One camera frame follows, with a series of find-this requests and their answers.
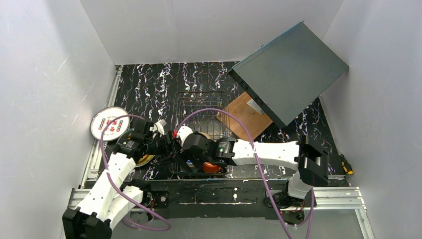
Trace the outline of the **orange ceramic mug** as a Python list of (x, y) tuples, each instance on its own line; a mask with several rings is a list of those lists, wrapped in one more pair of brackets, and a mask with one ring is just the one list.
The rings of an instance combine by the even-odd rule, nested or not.
[(201, 170), (204, 173), (219, 173), (221, 171), (221, 167), (213, 165), (209, 162), (204, 162), (201, 166)]

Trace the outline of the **beige ceramic bowl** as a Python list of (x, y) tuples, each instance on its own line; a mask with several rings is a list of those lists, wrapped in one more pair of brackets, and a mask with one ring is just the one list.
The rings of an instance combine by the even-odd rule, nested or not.
[(213, 141), (213, 139), (207, 133), (205, 133), (205, 132), (198, 132), (198, 134), (199, 135), (202, 135), (203, 137), (205, 137), (208, 140), (212, 140)]

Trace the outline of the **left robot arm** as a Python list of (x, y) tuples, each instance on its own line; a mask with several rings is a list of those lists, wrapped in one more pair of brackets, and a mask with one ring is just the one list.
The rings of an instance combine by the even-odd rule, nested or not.
[(73, 209), (62, 217), (64, 237), (67, 239), (109, 239), (116, 225), (124, 220), (134, 207), (140, 207), (171, 228), (168, 220), (141, 204), (143, 190), (136, 186), (120, 186), (135, 167), (133, 158), (124, 153), (111, 155), (105, 161), (105, 170), (96, 184)]

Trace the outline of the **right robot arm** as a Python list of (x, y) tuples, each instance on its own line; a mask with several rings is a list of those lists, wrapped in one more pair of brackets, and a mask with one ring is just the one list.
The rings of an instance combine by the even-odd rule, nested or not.
[(313, 187), (328, 185), (328, 153), (306, 136), (287, 143), (251, 143), (242, 139), (208, 139), (203, 133), (182, 127), (176, 133), (181, 153), (204, 172), (218, 172), (227, 166), (265, 164), (290, 168), (295, 174), (273, 199), (282, 207), (304, 200)]

